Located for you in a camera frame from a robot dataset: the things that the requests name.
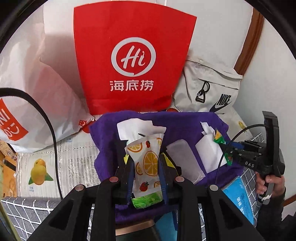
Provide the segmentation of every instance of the silver round screw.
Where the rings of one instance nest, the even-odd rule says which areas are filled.
[[[182,176],[177,176],[176,178],[175,178],[175,180],[177,181],[177,182],[179,182],[179,183],[182,183],[182,182],[184,182],[184,177],[182,177]]]
[[[75,190],[76,191],[82,191],[83,190],[83,188],[84,188],[84,186],[83,185],[81,185],[81,184],[78,184],[76,187],[75,187]]]
[[[111,182],[111,183],[115,183],[115,182],[118,182],[118,177],[110,177],[109,178],[109,181]]]
[[[213,184],[213,185],[210,186],[210,189],[212,191],[216,192],[216,191],[218,191],[219,188],[216,185]]]

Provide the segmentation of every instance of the red paper bag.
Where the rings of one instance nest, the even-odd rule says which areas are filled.
[[[166,109],[195,21],[195,16],[147,2],[74,8],[77,62],[90,113]]]

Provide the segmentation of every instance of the purple cloth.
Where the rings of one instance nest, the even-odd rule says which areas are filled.
[[[205,178],[198,185],[208,186],[215,182],[216,170],[206,173],[202,161],[195,148],[195,144],[203,137],[203,128],[200,122],[207,122],[209,126],[218,129],[225,140],[230,140],[227,136],[228,125],[225,124],[215,113],[212,112],[155,112],[141,114],[134,111],[120,111],[116,113],[104,114],[99,120],[90,126],[91,137],[100,150],[94,162],[94,167],[99,179],[105,180],[113,176],[118,167],[116,159],[116,147],[114,140],[119,140],[117,123],[130,119],[139,118],[142,120],[152,120],[154,126],[165,126],[162,145],[169,144],[184,139],[188,142],[197,162],[205,174]],[[224,165],[219,170],[218,186],[223,187],[235,177],[242,174],[243,167],[233,163],[232,166]],[[146,218],[153,218],[175,209],[174,206],[167,206],[162,203],[152,205],[145,209],[135,209],[131,206],[116,206],[116,223],[127,223]]]

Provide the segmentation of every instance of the hand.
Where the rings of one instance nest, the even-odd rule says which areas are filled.
[[[267,175],[265,180],[262,179],[258,172],[256,173],[256,193],[262,195],[267,190],[267,187],[264,186],[265,182],[274,183],[274,189],[272,191],[271,197],[281,196],[285,192],[285,178],[282,175],[281,177],[276,177],[275,175]]]

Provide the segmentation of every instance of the nike swoosh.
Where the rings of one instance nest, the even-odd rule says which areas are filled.
[[[226,105],[224,105],[224,106],[218,107],[218,108],[216,108],[216,107],[215,107],[216,104],[214,104],[214,105],[212,106],[212,108],[209,110],[209,112],[216,112],[216,111],[218,111],[218,110],[221,110],[222,108],[228,106],[230,103],[228,103],[228,104],[226,104]]]

